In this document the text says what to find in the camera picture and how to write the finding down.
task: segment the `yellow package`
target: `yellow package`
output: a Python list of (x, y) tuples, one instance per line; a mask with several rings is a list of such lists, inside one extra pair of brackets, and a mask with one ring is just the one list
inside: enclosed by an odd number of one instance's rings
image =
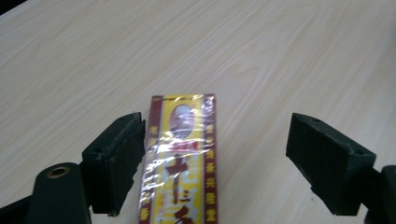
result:
[(214, 94), (153, 96), (139, 224), (218, 223)]

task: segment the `wood grain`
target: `wood grain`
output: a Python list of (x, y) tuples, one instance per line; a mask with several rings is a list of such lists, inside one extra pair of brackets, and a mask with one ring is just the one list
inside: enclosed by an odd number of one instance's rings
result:
[[(292, 112), (396, 164), (393, 0), (29, 0), (0, 16), (0, 206), (154, 94), (218, 99), (220, 223), (336, 217), (285, 156)], [(136, 223), (141, 172), (116, 218)]]

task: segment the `screw hole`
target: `screw hole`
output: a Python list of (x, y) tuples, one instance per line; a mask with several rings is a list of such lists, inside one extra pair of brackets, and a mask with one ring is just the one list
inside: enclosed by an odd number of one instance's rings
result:
[(47, 177), (51, 178), (51, 179), (58, 178), (58, 177), (61, 177), (63, 175), (66, 175), (67, 173), (69, 173), (69, 171), (70, 171), (70, 168), (67, 167), (67, 166), (57, 167), (57, 168), (54, 168), (51, 171), (49, 171), (47, 173)]

